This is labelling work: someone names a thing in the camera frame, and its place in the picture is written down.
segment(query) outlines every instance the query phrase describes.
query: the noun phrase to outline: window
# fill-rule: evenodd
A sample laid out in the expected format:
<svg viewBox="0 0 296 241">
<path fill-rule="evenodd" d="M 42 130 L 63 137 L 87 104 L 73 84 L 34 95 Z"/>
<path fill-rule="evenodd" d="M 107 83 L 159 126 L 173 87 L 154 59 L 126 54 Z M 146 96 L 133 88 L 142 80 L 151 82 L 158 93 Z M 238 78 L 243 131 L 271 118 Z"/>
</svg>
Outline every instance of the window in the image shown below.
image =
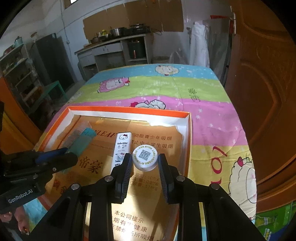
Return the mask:
<svg viewBox="0 0 296 241">
<path fill-rule="evenodd" d="M 65 8 L 70 7 L 77 0 L 63 0 Z"/>
</svg>

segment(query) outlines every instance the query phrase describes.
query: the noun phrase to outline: refrigerator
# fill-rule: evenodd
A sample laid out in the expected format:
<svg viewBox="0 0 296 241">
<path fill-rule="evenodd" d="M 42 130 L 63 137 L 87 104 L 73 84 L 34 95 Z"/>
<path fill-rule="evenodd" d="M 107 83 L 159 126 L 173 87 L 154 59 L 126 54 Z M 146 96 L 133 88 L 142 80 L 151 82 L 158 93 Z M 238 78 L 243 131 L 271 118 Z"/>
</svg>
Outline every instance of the refrigerator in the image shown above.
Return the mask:
<svg viewBox="0 0 296 241">
<path fill-rule="evenodd" d="M 64 45 L 60 43 L 55 33 L 37 40 L 32 45 L 29 54 L 44 86 L 58 80 L 66 92 L 74 83 L 65 53 Z M 55 88 L 49 95 L 52 99 L 57 99 L 62 93 Z"/>
</svg>

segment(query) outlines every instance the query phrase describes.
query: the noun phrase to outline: bed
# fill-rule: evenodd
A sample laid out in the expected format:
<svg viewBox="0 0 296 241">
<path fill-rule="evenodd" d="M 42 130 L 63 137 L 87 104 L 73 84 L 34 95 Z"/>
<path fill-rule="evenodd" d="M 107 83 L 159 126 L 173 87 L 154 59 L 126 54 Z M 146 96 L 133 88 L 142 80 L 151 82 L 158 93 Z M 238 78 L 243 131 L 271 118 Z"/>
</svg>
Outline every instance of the bed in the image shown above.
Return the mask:
<svg viewBox="0 0 296 241">
<path fill-rule="evenodd" d="M 220 184 L 255 222 L 257 192 L 252 156 L 239 117 L 211 69 L 147 64 L 101 71 L 55 115 L 36 150 L 67 106 L 123 106 L 190 112 L 192 145 L 188 178 L 202 185 Z M 26 204 L 25 210 L 32 227 L 46 213 L 38 200 Z"/>
</svg>

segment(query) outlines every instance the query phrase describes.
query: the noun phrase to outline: pink stripe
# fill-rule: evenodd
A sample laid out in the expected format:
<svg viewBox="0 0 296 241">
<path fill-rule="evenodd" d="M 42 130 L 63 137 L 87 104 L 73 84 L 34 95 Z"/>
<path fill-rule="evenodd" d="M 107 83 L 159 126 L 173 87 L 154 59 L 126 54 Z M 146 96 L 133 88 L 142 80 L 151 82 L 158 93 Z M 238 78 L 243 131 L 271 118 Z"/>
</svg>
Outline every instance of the pink stripe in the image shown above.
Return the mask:
<svg viewBox="0 0 296 241">
<path fill-rule="evenodd" d="M 166 109 L 191 112 L 192 115 L 192 144 L 234 146 L 248 145 L 245 132 L 239 117 L 231 103 L 210 102 L 191 99 L 178 99 L 167 96 L 134 97 L 123 100 L 107 100 L 98 102 L 83 102 L 71 104 L 75 106 L 131 106 L 137 103 L 150 103 L 159 99 Z M 46 131 L 53 125 L 66 105 L 55 115 Z"/>
</svg>

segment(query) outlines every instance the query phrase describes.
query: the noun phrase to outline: bottle cap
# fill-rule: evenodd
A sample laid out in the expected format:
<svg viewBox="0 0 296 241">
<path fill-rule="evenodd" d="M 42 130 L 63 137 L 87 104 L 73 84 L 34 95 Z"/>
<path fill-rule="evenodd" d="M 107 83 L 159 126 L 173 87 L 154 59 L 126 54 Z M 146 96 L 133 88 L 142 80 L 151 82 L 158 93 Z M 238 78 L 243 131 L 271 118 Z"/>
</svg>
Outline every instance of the bottle cap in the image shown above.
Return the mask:
<svg viewBox="0 0 296 241">
<path fill-rule="evenodd" d="M 157 166 L 157 150 L 150 145 L 138 146 L 133 151 L 133 163 L 140 171 L 148 172 Z"/>
</svg>

